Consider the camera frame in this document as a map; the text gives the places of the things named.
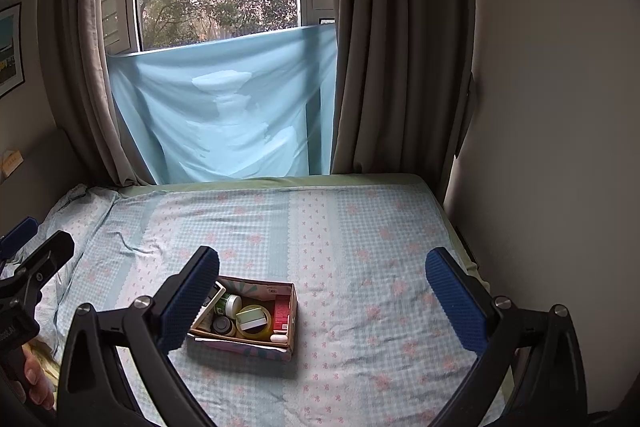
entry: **bed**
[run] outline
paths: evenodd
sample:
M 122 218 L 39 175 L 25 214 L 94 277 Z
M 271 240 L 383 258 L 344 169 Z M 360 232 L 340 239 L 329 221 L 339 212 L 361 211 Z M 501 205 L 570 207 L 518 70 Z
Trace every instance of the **bed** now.
M 80 303 L 113 309 L 152 295 L 199 245 L 219 252 L 221 275 L 296 284 L 290 362 L 217 351 L 193 339 L 171 352 L 220 426 L 424 425 L 475 360 L 426 282 L 425 254 L 444 246 L 479 275 L 416 176 L 265 178 L 119 192 L 78 185 L 19 255 L 59 229 L 71 233 L 76 251 L 36 309 L 38 339 L 56 363 Z M 162 425 L 128 352 L 121 356 L 143 412 Z M 485 419 L 503 407 L 500 392 Z

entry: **curtain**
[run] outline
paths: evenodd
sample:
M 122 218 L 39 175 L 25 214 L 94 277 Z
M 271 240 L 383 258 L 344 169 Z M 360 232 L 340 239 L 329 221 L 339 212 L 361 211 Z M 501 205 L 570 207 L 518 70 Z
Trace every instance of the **curtain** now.
M 150 180 L 135 151 L 127 155 L 122 146 L 100 0 L 38 0 L 38 44 L 56 124 L 66 131 L 95 182 L 125 186 Z
M 458 142 L 474 0 L 334 0 L 333 173 L 411 172 L 442 201 Z

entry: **human hand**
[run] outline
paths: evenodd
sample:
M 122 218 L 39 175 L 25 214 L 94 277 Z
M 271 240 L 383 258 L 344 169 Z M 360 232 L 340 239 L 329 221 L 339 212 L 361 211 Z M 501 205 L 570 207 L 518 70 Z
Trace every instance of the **human hand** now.
M 31 352 L 29 347 L 22 346 L 22 352 L 24 353 L 24 376 L 31 384 L 29 390 L 29 398 L 36 405 L 41 405 L 46 410 L 50 410 L 54 404 L 53 392 L 51 390 L 51 383 L 49 378 L 44 374 L 40 362 Z M 21 402 L 25 402 L 27 399 L 24 394 L 22 386 L 18 382 L 12 382 L 14 389 L 20 398 Z

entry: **black jar lid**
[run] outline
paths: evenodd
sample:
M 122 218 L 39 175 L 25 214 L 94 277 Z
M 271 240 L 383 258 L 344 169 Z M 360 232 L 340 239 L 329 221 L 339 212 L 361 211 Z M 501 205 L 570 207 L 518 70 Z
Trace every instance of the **black jar lid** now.
M 211 330 L 218 335 L 226 335 L 233 328 L 233 324 L 225 315 L 217 315 L 211 323 Z

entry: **cardboard box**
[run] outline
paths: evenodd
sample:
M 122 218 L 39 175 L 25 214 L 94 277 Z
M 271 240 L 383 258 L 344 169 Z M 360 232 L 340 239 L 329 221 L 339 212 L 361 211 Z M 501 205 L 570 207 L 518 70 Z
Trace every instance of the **cardboard box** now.
M 277 344 L 272 342 L 252 341 L 249 339 L 239 339 L 236 337 L 224 337 L 209 331 L 201 330 L 196 324 L 188 333 L 188 336 L 197 343 L 206 344 L 215 349 L 233 351 L 247 356 L 261 357 L 271 360 L 291 360 L 296 337 L 296 310 L 298 300 L 296 289 L 293 283 L 289 282 L 269 282 L 251 279 L 238 279 L 237 277 L 218 277 L 226 290 L 242 297 L 242 305 L 253 304 L 260 301 L 273 315 L 273 305 L 277 295 L 289 296 L 289 323 L 287 325 L 287 344 Z

